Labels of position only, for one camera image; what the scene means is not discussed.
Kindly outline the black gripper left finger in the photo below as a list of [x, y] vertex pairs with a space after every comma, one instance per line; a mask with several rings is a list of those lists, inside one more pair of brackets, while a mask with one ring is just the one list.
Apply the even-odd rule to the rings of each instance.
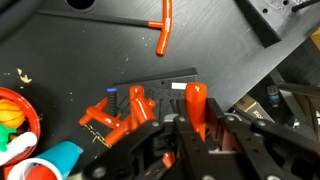
[[174, 126], [178, 139], [177, 176], [182, 180], [216, 180], [209, 169], [209, 153], [200, 135], [194, 130], [182, 99], [176, 101], [178, 116]]

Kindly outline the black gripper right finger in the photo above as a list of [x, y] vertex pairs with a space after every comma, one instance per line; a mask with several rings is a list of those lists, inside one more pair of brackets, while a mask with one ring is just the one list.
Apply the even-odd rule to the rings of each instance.
[[255, 180], [294, 180], [295, 176], [281, 169], [269, 155], [248, 125], [235, 116], [225, 115], [213, 98], [206, 100], [206, 123], [211, 137], [223, 152], [233, 151], [235, 166], [245, 178]]

